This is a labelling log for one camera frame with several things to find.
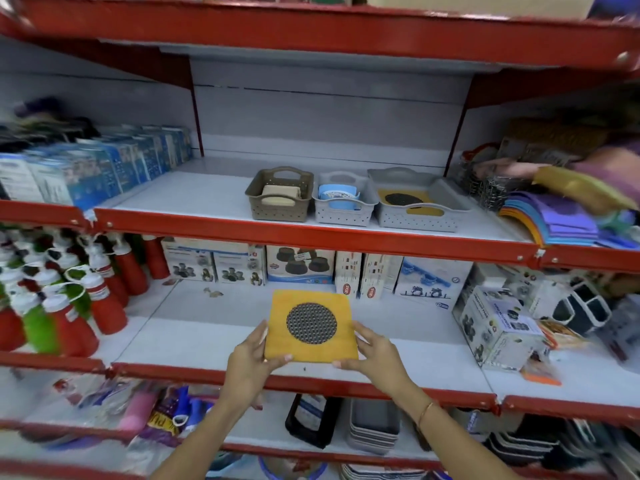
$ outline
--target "basket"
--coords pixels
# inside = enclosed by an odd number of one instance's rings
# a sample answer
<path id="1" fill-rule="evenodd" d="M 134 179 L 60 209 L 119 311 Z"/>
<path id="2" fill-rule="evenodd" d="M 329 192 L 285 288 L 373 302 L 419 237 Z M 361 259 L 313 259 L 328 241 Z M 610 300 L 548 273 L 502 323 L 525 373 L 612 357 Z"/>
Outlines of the basket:
<path id="1" fill-rule="evenodd" d="M 297 173 L 297 178 L 276 177 L 277 173 Z M 261 195 L 265 185 L 286 185 L 288 187 L 300 187 L 300 198 L 283 194 Z M 249 197 L 251 213 L 257 221 L 285 221 L 304 222 L 307 220 L 307 211 L 311 201 L 311 193 L 314 188 L 314 174 L 302 171 L 291 166 L 279 166 L 270 170 L 260 170 L 253 178 L 244 194 Z M 292 207 L 286 205 L 268 205 L 263 199 L 268 197 L 283 197 L 292 200 Z"/>
<path id="2" fill-rule="evenodd" d="M 347 184 L 358 189 L 360 199 L 334 198 L 320 200 L 318 188 L 326 184 Z M 369 177 L 356 175 L 348 171 L 322 173 L 314 183 L 313 198 L 316 201 L 316 221 L 327 224 L 367 227 L 371 222 L 373 209 L 380 202 L 373 182 Z M 353 203 L 353 209 L 339 209 L 338 202 Z"/>
<path id="3" fill-rule="evenodd" d="M 446 181 L 430 173 L 395 167 L 369 170 L 376 192 L 381 189 L 427 192 L 432 203 L 389 205 L 380 201 L 376 215 L 380 227 L 457 232 L 460 222 L 471 212 L 471 202 L 459 195 Z M 433 215 L 414 214 L 413 209 L 433 209 Z"/>

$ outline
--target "brown plastic basket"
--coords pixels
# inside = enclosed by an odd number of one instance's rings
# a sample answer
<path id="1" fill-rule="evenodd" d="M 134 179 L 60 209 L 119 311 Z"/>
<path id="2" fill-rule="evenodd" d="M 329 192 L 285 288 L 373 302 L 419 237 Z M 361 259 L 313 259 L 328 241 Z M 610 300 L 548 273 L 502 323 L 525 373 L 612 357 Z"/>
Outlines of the brown plastic basket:
<path id="1" fill-rule="evenodd" d="M 276 173 L 293 172 L 298 178 L 276 177 Z M 294 198 L 283 194 L 261 195 L 265 185 L 286 185 L 288 187 L 300 187 L 300 198 Z M 260 170 L 253 178 L 244 194 L 249 197 L 251 213 L 257 221 L 285 221 L 304 222 L 307 220 L 307 211 L 311 201 L 311 193 L 314 189 L 314 174 L 302 171 L 292 166 L 279 166 L 270 170 Z M 262 203 L 268 197 L 283 197 L 293 200 L 295 205 L 268 205 Z"/>

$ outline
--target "bottle label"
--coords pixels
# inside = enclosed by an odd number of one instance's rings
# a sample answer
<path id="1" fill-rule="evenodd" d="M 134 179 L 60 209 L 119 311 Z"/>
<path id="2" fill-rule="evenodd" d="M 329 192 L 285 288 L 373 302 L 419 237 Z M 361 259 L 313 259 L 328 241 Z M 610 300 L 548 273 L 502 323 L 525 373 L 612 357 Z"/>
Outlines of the bottle label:
<path id="1" fill-rule="evenodd" d="M 92 301 L 99 301 L 101 299 L 105 299 L 109 296 L 109 288 L 105 286 L 96 291 L 89 291 L 89 296 L 91 297 Z"/>
<path id="2" fill-rule="evenodd" d="M 78 310 L 71 307 L 71 309 L 67 313 L 65 313 L 65 316 L 67 317 L 67 320 L 69 320 L 69 322 L 73 322 L 73 320 L 75 320 L 79 316 Z"/>
<path id="3" fill-rule="evenodd" d="M 318 431 L 325 405 L 326 399 L 323 396 L 303 394 L 294 416 L 305 428 Z"/>
<path id="4" fill-rule="evenodd" d="M 110 278 L 116 275 L 115 271 L 111 266 L 103 267 L 101 269 L 98 269 L 97 271 L 103 278 Z"/>

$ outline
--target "bracelet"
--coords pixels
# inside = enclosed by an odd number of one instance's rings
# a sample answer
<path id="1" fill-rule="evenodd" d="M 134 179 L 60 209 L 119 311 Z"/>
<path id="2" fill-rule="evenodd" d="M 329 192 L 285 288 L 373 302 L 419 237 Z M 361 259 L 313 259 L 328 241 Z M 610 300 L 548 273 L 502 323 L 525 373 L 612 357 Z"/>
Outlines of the bracelet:
<path id="1" fill-rule="evenodd" d="M 424 415 L 427 414 L 427 411 L 429 411 L 430 407 L 432 407 L 435 403 L 432 401 L 429 404 L 427 404 L 427 407 L 424 409 L 424 411 L 422 412 L 422 414 L 420 415 L 420 419 L 418 420 L 417 426 L 418 429 L 420 429 L 420 425 L 422 423 L 422 420 L 424 418 Z"/>

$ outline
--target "forearm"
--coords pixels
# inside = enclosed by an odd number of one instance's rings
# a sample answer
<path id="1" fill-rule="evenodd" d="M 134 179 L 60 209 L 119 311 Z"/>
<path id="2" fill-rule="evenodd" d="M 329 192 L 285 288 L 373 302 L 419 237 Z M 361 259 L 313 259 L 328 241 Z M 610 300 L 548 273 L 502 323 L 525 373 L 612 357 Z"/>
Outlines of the forearm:
<path id="1" fill-rule="evenodd" d="M 414 422 L 431 399 L 415 384 L 409 383 L 398 393 L 396 403 Z M 513 480 L 520 478 L 493 453 L 475 441 L 446 411 L 432 405 L 420 421 L 420 430 L 438 459 L 454 480 Z"/>
<path id="2" fill-rule="evenodd" d="M 245 409 L 220 399 L 198 427 L 151 475 L 151 480 L 202 480 Z"/>

